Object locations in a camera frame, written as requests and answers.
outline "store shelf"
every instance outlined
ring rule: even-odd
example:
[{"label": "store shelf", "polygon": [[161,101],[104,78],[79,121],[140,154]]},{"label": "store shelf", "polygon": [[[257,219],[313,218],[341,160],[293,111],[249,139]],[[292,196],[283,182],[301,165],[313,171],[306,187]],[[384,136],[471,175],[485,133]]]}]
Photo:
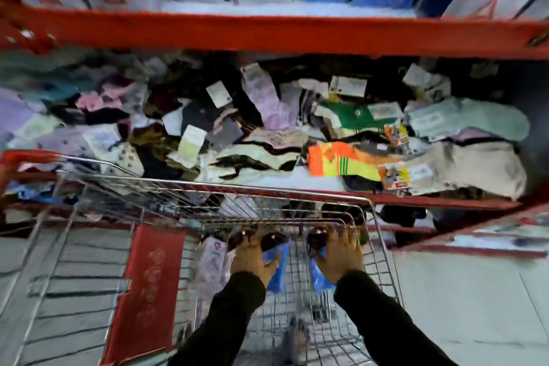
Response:
[{"label": "store shelf", "polygon": [[55,45],[549,58],[549,21],[418,19],[336,3],[166,2],[164,12],[58,11],[2,2],[0,49]]}]

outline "hand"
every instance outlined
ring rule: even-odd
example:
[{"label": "hand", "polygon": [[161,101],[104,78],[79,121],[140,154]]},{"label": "hand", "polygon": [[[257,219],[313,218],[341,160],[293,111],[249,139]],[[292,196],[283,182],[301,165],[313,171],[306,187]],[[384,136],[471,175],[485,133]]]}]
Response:
[{"label": "hand", "polygon": [[359,237],[354,229],[349,233],[349,229],[343,229],[338,237],[334,229],[330,228],[326,243],[326,258],[320,254],[315,256],[316,264],[322,274],[333,285],[337,284],[340,278],[350,270],[364,271]]},{"label": "hand", "polygon": [[230,273],[251,272],[261,279],[265,288],[278,268],[280,255],[268,265],[263,262],[263,252],[261,251],[261,242],[259,236],[254,234],[251,237],[244,236],[242,243],[237,247],[236,255],[230,265]]}]

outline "shopping cart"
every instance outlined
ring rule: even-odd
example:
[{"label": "shopping cart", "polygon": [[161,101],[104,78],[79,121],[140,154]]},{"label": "shopping cart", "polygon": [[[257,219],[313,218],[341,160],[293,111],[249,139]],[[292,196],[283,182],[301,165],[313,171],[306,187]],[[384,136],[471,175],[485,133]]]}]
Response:
[{"label": "shopping cart", "polygon": [[[299,348],[292,349],[296,364],[371,362],[333,293],[313,289],[306,241],[313,228],[360,229],[366,272],[398,301],[370,200],[139,178],[110,162],[45,151],[5,152],[2,191],[23,178],[23,162],[58,162],[55,176],[39,181],[54,182],[53,196],[72,204],[4,204],[36,217],[28,237],[0,237],[0,364],[86,366],[143,355],[153,356],[147,365],[164,364],[207,315],[208,301],[187,286],[201,235],[251,225],[291,241],[284,292],[267,293],[235,364],[282,364],[288,341]],[[375,307],[365,301],[367,309]],[[302,333],[296,322],[305,324]]]}]

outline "black sleeve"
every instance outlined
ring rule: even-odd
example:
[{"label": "black sleeve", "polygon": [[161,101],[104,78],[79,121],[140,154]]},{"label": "black sleeve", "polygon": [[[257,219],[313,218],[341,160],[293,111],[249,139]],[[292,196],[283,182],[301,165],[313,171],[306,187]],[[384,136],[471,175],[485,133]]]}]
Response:
[{"label": "black sleeve", "polygon": [[457,366],[366,272],[345,274],[337,283],[334,300],[355,323],[379,366],[407,364],[411,357],[436,366]]},{"label": "black sleeve", "polygon": [[251,314],[265,301],[265,286],[251,272],[231,275],[211,302],[202,325],[170,359],[168,366],[230,366],[237,356]]}]

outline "orange shelf beam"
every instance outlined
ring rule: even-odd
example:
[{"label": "orange shelf beam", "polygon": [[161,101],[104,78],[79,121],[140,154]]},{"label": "orange shelf beam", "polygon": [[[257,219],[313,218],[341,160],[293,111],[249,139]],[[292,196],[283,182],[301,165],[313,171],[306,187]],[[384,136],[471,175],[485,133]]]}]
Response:
[{"label": "orange shelf beam", "polygon": [[44,52],[63,44],[547,59],[549,21],[117,13],[0,3],[0,49]]}]

